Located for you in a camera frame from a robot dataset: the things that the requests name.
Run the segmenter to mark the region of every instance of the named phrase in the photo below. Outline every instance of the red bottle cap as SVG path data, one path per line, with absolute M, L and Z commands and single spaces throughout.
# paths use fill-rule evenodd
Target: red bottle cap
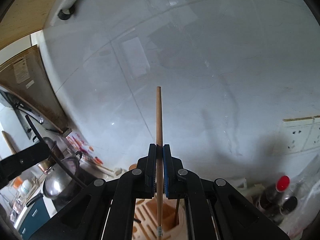
M 276 184 L 276 189 L 277 189 L 277 191 L 280 191 L 280 192 L 284 191 L 284 190 L 286 190 L 288 188 L 289 184 L 290 184 L 289 177 L 288 176 L 282 176 L 278 180 L 278 182 Z

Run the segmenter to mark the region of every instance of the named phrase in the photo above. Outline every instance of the stainless steel pot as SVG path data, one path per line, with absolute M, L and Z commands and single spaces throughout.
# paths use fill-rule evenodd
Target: stainless steel pot
M 80 164 L 76 157 L 68 157 L 61 161 L 68 170 L 77 178 L 80 175 Z M 81 190 L 81 187 L 58 165 L 55 164 L 48 172 L 43 183 L 42 192 L 31 198 L 26 207 L 32 205 L 36 200 L 43 196 L 51 199 L 61 198 L 70 201 Z
M 64 156 L 62 154 L 62 152 L 60 151 L 59 147 L 57 146 L 57 142 L 53 141 L 51 138 L 49 137 L 44 137 L 43 140 L 45 141 L 45 143 L 49 146 L 51 152 L 56 155 L 59 160 L 63 160 Z M 55 161 L 54 159 L 49 156 L 47 159 L 39 162 L 37 164 L 37 166 L 41 169 L 41 171 L 45 174 L 48 174 L 50 168 L 55 165 Z

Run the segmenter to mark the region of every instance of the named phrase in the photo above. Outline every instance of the black cable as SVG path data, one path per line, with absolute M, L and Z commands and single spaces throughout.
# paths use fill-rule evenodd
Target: black cable
M 39 134 L 38 130 L 34 126 L 33 122 L 31 121 L 30 117 L 26 114 L 25 118 L 27 119 L 28 124 L 30 125 L 31 129 L 35 133 L 36 137 L 40 142 L 44 142 L 43 138 Z M 84 184 L 79 178 L 77 178 L 60 160 L 59 158 L 50 151 L 52 158 L 55 162 L 73 179 L 81 188 L 86 188 L 87 185 Z
M 133 221 L 136 221 L 137 223 L 141 224 L 141 220 L 137 218 L 133 218 Z

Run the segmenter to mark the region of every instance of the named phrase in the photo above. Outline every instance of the electrical socket panel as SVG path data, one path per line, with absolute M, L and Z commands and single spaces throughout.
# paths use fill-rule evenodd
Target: electrical socket panel
M 313 117 L 283 120 L 283 125 L 276 137 L 273 154 L 286 155 L 303 151 L 312 126 Z
M 303 147 L 303 150 L 311 150 L 320 147 L 320 116 L 314 117 L 314 122 L 311 128 L 311 132 Z

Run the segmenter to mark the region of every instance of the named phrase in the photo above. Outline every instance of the wooden chopstick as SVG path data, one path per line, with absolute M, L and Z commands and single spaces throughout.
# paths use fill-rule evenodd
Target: wooden chopstick
M 162 240 L 163 210 L 163 138 L 161 87 L 157 87 L 156 98 L 156 179 L 157 179 L 157 239 Z

